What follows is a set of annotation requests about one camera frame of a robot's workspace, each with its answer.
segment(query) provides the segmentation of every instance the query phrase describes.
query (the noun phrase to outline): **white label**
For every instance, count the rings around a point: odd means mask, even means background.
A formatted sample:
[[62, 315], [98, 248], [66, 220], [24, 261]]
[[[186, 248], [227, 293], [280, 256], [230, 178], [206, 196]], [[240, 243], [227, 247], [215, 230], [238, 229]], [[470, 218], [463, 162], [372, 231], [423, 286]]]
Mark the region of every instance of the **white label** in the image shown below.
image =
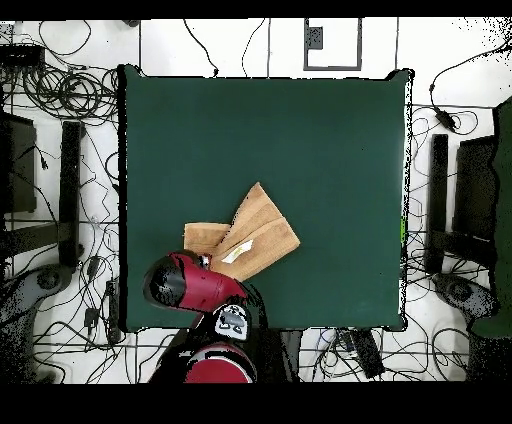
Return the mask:
[[[237, 315], [242, 319], [244, 325], [242, 327], [238, 327], [235, 325], [230, 325], [222, 322], [222, 312], [228, 312], [233, 315]], [[247, 332], [248, 332], [248, 322], [247, 317], [245, 315], [245, 311], [242, 307], [238, 305], [225, 305], [219, 311], [219, 317], [217, 318], [217, 322], [215, 324], [215, 332], [222, 336], [227, 336], [236, 340], [247, 340]]]
[[232, 264], [235, 261], [235, 259], [238, 258], [242, 253], [251, 250], [252, 242], [253, 240], [249, 240], [241, 244], [235, 250], [233, 250], [228, 256], [222, 259], [222, 262], [226, 264]]

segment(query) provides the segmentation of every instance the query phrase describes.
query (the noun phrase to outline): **power adapter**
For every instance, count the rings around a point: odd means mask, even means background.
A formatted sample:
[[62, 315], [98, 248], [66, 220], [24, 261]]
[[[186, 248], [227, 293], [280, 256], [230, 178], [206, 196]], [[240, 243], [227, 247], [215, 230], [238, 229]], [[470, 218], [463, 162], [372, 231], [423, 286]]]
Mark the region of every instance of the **power adapter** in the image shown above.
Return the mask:
[[441, 123], [443, 127], [451, 132], [455, 132], [455, 120], [450, 116], [450, 114], [444, 110], [435, 107], [436, 118]]
[[92, 328], [96, 328], [100, 317], [100, 311], [96, 308], [87, 308], [85, 310], [84, 327], [88, 328], [89, 331]]

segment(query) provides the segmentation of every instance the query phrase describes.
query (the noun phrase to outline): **green table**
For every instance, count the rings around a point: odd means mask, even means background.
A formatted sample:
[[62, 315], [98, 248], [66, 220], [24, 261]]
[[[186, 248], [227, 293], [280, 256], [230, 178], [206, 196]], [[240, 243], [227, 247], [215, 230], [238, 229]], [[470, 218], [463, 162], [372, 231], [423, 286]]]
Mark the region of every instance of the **green table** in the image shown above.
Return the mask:
[[301, 240], [250, 280], [270, 327], [399, 325], [409, 81], [148, 78], [126, 66], [126, 327], [191, 324], [195, 313], [144, 300], [144, 273], [182, 248], [185, 223], [231, 222], [257, 181]]

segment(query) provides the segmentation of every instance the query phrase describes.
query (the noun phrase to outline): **plug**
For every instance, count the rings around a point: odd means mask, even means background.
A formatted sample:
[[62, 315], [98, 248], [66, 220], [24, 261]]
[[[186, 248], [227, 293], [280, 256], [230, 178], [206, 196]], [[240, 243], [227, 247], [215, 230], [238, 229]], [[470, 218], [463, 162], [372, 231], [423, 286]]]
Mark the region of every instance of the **plug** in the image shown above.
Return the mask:
[[87, 275], [89, 276], [89, 282], [91, 282], [94, 277], [96, 277], [96, 273], [98, 272], [98, 268], [100, 267], [100, 258], [98, 256], [93, 256], [91, 258], [91, 262], [89, 262], [89, 266], [87, 267]]
[[43, 169], [48, 169], [48, 164], [44, 160], [43, 156], [41, 156], [41, 166], [43, 167]]

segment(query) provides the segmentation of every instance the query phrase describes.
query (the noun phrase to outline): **white paper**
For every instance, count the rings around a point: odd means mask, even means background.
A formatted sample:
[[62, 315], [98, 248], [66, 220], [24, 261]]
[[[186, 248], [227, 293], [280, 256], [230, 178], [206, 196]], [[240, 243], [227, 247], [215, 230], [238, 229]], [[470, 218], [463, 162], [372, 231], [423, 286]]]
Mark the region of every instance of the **white paper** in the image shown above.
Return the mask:
[[251, 250], [252, 242], [253, 240], [249, 240], [241, 244], [240, 246], [235, 248], [228, 256], [222, 259], [221, 262], [224, 262], [226, 264], [232, 264], [235, 261], [235, 259], [238, 258], [242, 253]]

